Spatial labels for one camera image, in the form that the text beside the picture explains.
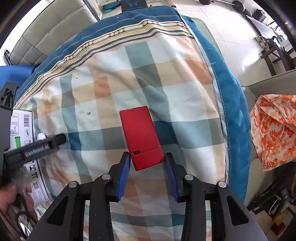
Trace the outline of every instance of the human hand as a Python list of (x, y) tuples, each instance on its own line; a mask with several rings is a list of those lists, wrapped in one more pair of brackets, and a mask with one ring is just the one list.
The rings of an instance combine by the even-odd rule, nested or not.
[[(34, 201), (29, 193), (32, 192), (32, 188), (28, 183), (26, 186), (26, 205), (29, 214), (35, 219), (37, 219), (37, 214), (34, 210)], [(6, 227), (9, 229), (11, 234), (15, 239), (19, 240), (19, 234), (13, 229), (10, 225), (11, 221), (7, 221), (7, 211), (9, 206), (15, 202), (17, 196), (17, 186), (15, 183), (9, 183), (7, 186), (3, 186), (0, 188), (0, 216), (4, 221)]]

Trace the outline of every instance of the orange patterned cloth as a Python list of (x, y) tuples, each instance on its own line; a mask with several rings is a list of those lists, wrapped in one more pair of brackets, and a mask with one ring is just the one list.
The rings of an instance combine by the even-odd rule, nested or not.
[(251, 138), (263, 170), (296, 158), (296, 96), (260, 96), (250, 112)]

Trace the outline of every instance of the blue chair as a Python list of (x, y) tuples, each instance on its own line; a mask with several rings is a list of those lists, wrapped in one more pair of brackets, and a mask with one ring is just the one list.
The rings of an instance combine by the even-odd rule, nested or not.
[(34, 72), (33, 65), (7, 65), (0, 66), (0, 90), (3, 88), (5, 82), (12, 82), (22, 84)]

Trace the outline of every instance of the finger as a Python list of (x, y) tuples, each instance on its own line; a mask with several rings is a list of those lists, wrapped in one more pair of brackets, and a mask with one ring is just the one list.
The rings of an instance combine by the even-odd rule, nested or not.
[(32, 217), (36, 221), (38, 221), (37, 213), (36, 213), (36, 211), (34, 209), (34, 201), (33, 201), (31, 195), (28, 192), (27, 192), (27, 197), (26, 197), (26, 205), (27, 205), (29, 214), (31, 214)]
[(11, 203), (15, 202), (17, 196), (17, 185), (9, 183), (7, 186), (0, 188), (0, 209), (6, 214)]
[(26, 192), (32, 192), (32, 187), (30, 185), (30, 182), (28, 182), (26, 185)]
[(0, 217), (2, 218), (4, 224), (6, 225), (6, 227), (8, 228), (8, 230), (10, 231), (10, 234), (12, 235), (13, 239), (12, 240), (20, 240), (20, 235), (15, 231), (15, 229), (10, 225), (11, 222), (8, 222), (6, 220), (5, 216), (2, 216), (2, 214), (0, 213)]

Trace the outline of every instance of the blue cushion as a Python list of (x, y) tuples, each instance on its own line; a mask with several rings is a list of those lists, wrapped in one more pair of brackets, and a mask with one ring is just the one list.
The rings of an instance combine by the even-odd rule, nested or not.
[(0, 66), (0, 89), (3, 88), (5, 82), (22, 84), (34, 71), (33, 65), (7, 65)]
[(182, 17), (202, 45), (215, 75), (227, 132), (228, 184), (244, 201), (251, 160), (251, 121), (246, 98), (238, 80), (228, 69), (221, 54), (201, 34), (191, 18)]

